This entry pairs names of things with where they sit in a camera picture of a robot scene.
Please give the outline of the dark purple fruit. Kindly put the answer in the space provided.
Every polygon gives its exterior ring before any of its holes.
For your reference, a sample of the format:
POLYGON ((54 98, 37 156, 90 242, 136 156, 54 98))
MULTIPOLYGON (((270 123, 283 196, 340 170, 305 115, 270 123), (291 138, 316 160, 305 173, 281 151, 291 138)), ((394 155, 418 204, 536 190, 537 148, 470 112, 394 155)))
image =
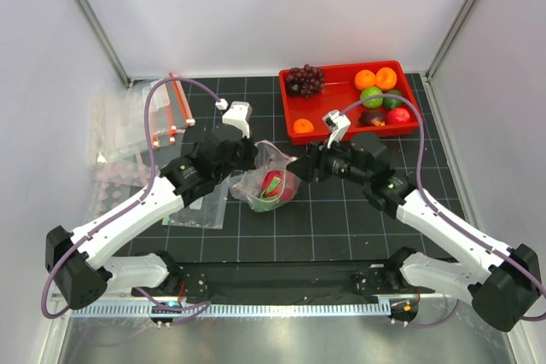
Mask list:
POLYGON ((362 127, 383 127, 387 125, 386 113, 381 110, 365 110, 360 114, 358 122, 362 127))

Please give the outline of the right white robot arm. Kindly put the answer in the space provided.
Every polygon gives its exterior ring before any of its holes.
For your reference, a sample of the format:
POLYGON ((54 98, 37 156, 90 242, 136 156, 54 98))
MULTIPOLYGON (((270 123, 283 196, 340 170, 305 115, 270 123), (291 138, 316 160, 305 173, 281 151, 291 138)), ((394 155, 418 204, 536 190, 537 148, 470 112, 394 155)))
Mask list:
POLYGON ((455 259, 448 263, 410 248, 397 251, 384 272, 393 292, 410 286, 441 292, 471 305, 498 331, 510 332, 545 291, 532 248, 513 248, 443 207, 392 168, 387 147, 373 134, 348 142, 314 142, 288 171, 305 182, 337 176, 357 184, 376 210, 424 234, 455 259))

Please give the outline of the red apple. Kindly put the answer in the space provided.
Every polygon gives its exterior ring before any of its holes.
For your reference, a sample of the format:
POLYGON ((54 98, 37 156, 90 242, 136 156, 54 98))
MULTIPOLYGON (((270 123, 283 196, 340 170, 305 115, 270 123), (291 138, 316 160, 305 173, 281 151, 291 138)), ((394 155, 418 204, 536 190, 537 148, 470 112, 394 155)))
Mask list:
POLYGON ((406 108, 396 107, 387 113, 388 124, 407 124, 411 121, 411 116, 406 108))

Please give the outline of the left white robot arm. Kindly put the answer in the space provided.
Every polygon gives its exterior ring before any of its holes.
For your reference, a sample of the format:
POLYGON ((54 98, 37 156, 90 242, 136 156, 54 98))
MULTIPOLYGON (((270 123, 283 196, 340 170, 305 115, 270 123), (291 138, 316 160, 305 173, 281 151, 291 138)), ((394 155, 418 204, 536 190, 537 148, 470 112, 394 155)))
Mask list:
POLYGON ((258 149, 248 123, 220 124, 190 153, 173 159, 139 194, 92 222, 46 236, 47 285, 56 285, 72 310, 107 292, 142 288, 171 296, 182 270, 166 251, 137 257, 116 252, 153 224, 212 193, 235 170, 254 169, 258 149))

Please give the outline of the pink-dotted zip bag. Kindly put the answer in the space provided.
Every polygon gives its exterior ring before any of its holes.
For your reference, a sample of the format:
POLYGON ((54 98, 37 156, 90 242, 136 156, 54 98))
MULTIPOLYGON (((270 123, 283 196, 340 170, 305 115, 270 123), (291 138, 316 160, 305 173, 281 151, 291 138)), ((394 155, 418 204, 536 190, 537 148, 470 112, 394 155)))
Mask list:
MULTIPOLYGON (((255 159, 256 169, 234 171, 228 180, 229 193, 235 199, 247 203, 252 211, 255 211, 255 202, 258 198, 258 191, 260 190, 261 183, 266 174, 271 170, 288 171, 287 166, 297 159, 294 156, 286 155, 272 142, 266 140, 256 142, 255 146, 258 148, 258 155, 255 159)), ((298 182, 298 192, 300 179, 296 176, 295 178, 298 182)))

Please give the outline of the dark purple grape bunch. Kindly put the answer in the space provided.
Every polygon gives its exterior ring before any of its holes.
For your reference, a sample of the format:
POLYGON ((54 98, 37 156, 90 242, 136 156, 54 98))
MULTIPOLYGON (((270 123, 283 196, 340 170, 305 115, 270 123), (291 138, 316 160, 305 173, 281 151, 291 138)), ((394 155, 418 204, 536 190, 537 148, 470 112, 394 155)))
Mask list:
POLYGON ((308 64, 292 67, 286 76, 285 87, 289 96, 312 97, 324 89, 324 73, 321 68, 308 64))

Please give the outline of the pink dragon fruit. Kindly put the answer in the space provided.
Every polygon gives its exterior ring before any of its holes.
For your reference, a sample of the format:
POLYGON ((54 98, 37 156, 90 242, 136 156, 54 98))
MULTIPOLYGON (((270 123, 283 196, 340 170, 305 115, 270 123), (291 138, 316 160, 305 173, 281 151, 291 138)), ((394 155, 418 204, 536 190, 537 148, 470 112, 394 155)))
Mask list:
POLYGON ((298 182, 293 174, 285 170, 271 170, 261 183, 254 210, 273 211, 291 201, 297 189, 298 182))

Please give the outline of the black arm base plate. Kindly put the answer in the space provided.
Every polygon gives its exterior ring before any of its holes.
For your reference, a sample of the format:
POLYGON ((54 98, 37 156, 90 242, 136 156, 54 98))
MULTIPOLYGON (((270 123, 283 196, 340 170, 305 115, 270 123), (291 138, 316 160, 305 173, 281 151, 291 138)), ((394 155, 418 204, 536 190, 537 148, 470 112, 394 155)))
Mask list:
POLYGON ((411 294, 408 284, 385 260, 319 262, 180 263, 164 282, 148 286, 155 297, 193 299, 237 297, 303 298, 317 295, 411 294))

